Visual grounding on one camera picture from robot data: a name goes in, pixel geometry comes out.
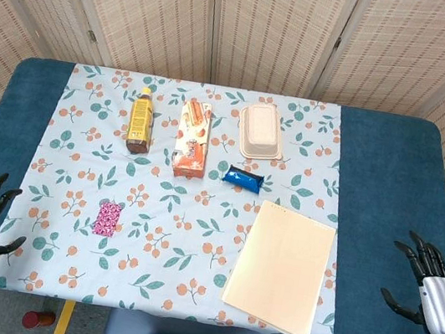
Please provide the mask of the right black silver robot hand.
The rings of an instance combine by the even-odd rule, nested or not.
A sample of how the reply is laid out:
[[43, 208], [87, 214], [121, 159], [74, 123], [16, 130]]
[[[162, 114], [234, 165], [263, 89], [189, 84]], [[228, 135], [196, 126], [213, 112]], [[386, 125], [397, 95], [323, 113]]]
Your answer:
[[418, 285], [420, 307], [413, 311], [400, 305], [384, 287], [380, 289], [381, 295], [394, 313], [424, 326], [427, 334], [445, 334], [445, 259], [436, 246], [426, 242], [414, 231], [409, 234], [416, 248], [398, 240], [394, 245], [410, 263]]

